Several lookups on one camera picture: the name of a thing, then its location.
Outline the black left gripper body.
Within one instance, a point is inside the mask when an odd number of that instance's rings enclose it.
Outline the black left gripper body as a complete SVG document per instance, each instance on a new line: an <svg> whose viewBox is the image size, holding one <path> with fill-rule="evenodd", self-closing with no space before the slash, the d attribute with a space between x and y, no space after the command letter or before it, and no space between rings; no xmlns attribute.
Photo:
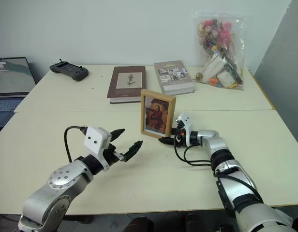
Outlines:
<svg viewBox="0 0 298 232"><path fill-rule="evenodd" d="M116 147L109 144L109 147L104 150L104 158L109 166L112 166L118 161L125 161L125 157L122 153L116 151Z"/></svg>

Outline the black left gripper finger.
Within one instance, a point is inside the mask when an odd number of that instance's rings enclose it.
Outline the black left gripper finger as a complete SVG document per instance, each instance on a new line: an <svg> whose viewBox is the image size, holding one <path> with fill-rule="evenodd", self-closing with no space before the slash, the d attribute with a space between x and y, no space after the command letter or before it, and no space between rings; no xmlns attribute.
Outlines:
<svg viewBox="0 0 298 232"><path fill-rule="evenodd" d="M129 150L123 154L123 161L127 162L129 161L141 148L143 141L137 141L135 142L130 148Z"/></svg>
<svg viewBox="0 0 298 232"><path fill-rule="evenodd" d="M112 141L116 140L124 132L125 132L125 129L117 129L117 130L112 131L110 133L111 134L110 141L112 142Z"/></svg>

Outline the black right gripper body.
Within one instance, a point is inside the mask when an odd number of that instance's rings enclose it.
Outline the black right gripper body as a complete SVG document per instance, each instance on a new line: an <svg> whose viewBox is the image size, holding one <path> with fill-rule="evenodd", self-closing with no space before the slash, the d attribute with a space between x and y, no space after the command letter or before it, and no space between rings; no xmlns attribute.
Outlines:
<svg viewBox="0 0 298 232"><path fill-rule="evenodd" d="M184 123L180 120L177 122L178 133L174 135L174 139L177 147L186 146L186 130L184 128Z"/></svg>

